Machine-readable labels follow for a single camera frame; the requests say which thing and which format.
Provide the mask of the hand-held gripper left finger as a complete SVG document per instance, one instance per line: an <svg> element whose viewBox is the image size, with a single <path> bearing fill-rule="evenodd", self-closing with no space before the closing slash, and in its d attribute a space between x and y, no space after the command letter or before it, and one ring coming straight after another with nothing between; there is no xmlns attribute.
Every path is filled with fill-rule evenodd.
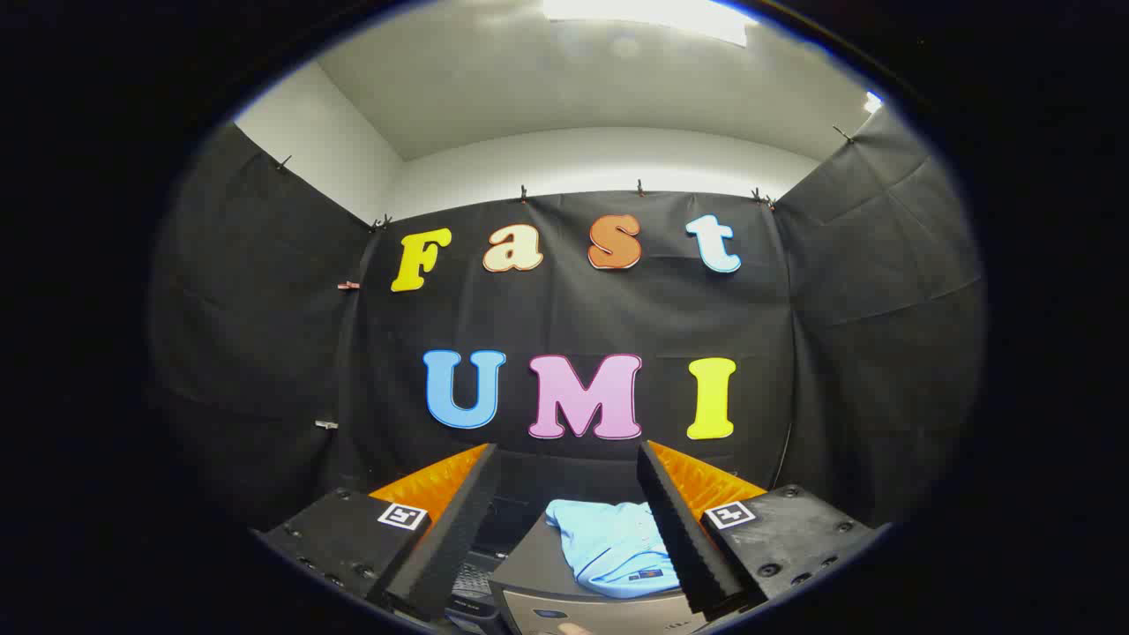
<svg viewBox="0 0 1129 635"><path fill-rule="evenodd" d="M370 493L335 488L257 538L340 594L431 621L499 482L497 444L480 444Z"/></svg>

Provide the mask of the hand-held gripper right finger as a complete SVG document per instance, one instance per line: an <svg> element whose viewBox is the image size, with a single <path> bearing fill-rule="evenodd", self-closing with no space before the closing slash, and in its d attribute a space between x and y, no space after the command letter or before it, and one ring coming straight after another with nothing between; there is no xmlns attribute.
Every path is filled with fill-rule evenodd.
<svg viewBox="0 0 1129 635"><path fill-rule="evenodd" d="M645 441L637 477L692 612L730 617L830 579L883 534L806 488L765 490Z"/></svg>

